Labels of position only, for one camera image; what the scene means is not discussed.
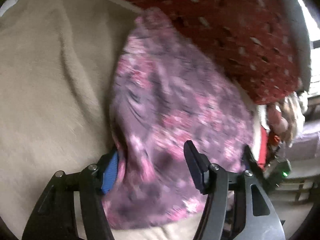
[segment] purple floral fabric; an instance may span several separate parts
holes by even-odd
[[[186,140],[228,171],[242,169],[252,122],[237,88],[159,9],[136,19],[115,73],[111,126],[118,176],[104,197],[115,229],[147,228],[202,212]]]

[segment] beige blanket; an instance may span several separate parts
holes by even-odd
[[[19,0],[0,18],[0,216],[19,239],[55,171],[78,172],[113,145],[108,89],[139,11],[122,0]],[[187,240],[199,220],[113,233]]]

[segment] pink fabric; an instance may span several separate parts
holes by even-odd
[[[183,155],[192,140],[213,163],[242,169],[251,116],[237,88],[159,9],[136,19],[110,106],[119,174],[103,205],[112,228],[160,226],[202,212]]]

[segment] bolt head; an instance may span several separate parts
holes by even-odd
[[[246,170],[244,174],[248,177],[251,177],[253,175],[252,171],[249,171],[249,170]]]
[[[55,174],[54,174],[57,178],[60,178],[63,176],[63,171],[57,171]]]
[[[218,164],[215,164],[215,163],[210,164],[210,170],[217,171],[218,169],[219,169]]]
[[[90,164],[90,165],[88,166],[88,169],[89,169],[90,171],[95,171],[97,168],[98,168],[98,166],[97,166],[96,164]]]

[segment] red object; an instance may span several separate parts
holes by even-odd
[[[159,7],[257,104],[292,93],[299,67],[280,0],[127,0]]]
[[[276,105],[270,104],[267,106],[267,118],[269,125],[279,125],[279,123],[281,122],[282,114],[276,109]]]
[[[259,154],[259,160],[258,160],[258,166],[260,168],[264,168],[264,165],[266,164],[267,141],[268,141],[268,134],[266,130],[261,126],[261,146],[260,146],[260,154]]]
[[[276,135],[276,133],[274,131],[270,131],[269,136],[268,136],[268,143],[270,143],[270,145],[278,147],[279,143],[280,143],[280,137]]]

